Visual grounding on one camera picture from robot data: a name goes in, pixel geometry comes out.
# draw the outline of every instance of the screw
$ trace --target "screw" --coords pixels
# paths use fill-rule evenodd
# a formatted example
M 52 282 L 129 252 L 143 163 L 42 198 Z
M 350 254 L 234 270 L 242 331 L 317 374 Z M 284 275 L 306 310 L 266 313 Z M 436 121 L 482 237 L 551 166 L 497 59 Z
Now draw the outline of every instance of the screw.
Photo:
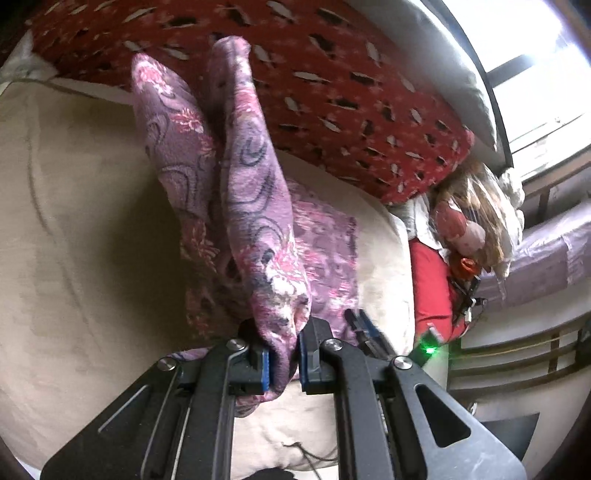
M 226 347 L 232 352 L 239 352 L 246 348 L 246 342 L 241 338 L 233 338 L 232 340 L 228 340 Z
M 340 340 L 337 340 L 336 338 L 329 338 L 322 345 L 324 346 L 324 348 L 330 350 L 331 352 L 338 352 L 343 348 L 343 343 Z
M 174 358 L 170 358 L 169 356 L 165 356 L 158 360 L 156 364 L 158 370 L 162 370 L 163 372 L 170 372 L 177 367 L 177 361 Z
M 407 356 L 398 356 L 394 359 L 394 366 L 400 370 L 408 370 L 413 366 L 413 361 Z

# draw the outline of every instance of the purple fabric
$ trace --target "purple fabric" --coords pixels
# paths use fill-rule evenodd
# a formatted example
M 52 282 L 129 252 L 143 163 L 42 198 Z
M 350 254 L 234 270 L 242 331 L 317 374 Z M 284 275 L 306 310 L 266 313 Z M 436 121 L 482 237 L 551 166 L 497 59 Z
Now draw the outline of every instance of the purple fabric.
M 183 80 L 150 57 L 137 55 L 132 67 L 137 123 L 181 224 L 196 347 L 235 336 L 241 321 L 254 317 L 272 350 L 271 390 L 241 399 L 242 407 L 283 392 L 310 312 L 354 342 L 342 313 L 357 304 L 355 221 L 284 178 L 249 49 L 238 37 L 213 46 L 201 106 Z
M 591 201 L 524 232 L 505 280 L 482 277 L 478 296 L 487 311 L 528 303 L 591 274 Z

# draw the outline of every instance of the pink floral pattern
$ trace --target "pink floral pattern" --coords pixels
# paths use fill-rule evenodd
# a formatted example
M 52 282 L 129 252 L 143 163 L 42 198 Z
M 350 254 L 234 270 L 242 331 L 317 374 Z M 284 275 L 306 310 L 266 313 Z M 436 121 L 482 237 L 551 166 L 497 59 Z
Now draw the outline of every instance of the pink floral pattern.
M 355 221 L 284 178 L 248 53 L 241 38 L 214 45 L 204 96 L 211 116 L 176 74 L 146 55 L 136 56 L 132 74 L 138 125 L 181 224 L 196 346 L 235 336 L 254 317 L 272 350 L 271 390 L 240 398 L 241 414 L 281 394 L 295 373 L 297 334 L 310 314 L 354 343 L 342 314 L 357 301 Z
M 170 119 L 173 123 L 179 126 L 181 132 L 197 132 L 203 133 L 203 125 L 197 114 L 189 108 L 183 108 L 180 113 L 171 113 Z

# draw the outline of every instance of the window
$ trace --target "window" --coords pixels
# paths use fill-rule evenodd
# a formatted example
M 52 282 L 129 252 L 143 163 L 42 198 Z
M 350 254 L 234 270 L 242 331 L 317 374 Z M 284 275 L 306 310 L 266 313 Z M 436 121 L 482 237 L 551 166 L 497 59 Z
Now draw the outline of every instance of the window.
M 591 67 L 543 0 L 444 0 L 476 50 L 523 179 L 591 144 Z

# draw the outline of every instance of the beige cushion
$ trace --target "beige cushion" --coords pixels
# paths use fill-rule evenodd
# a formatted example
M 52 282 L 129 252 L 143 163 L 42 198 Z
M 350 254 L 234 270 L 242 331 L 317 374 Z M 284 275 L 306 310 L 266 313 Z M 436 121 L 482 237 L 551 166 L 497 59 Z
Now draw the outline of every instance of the beige cushion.
M 178 226 L 127 105 L 11 84 L 0 96 L 0 151 L 0 433 L 41 467 L 155 360 L 191 347 Z M 282 162 L 358 217 L 362 305 L 408 350 L 404 226 L 352 187 Z M 303 398 L 297 384 L 236 421 L 233 477 L 304 468 L 281 445 L 295 441 L 320 456 L 336 448 L 332 399 Z

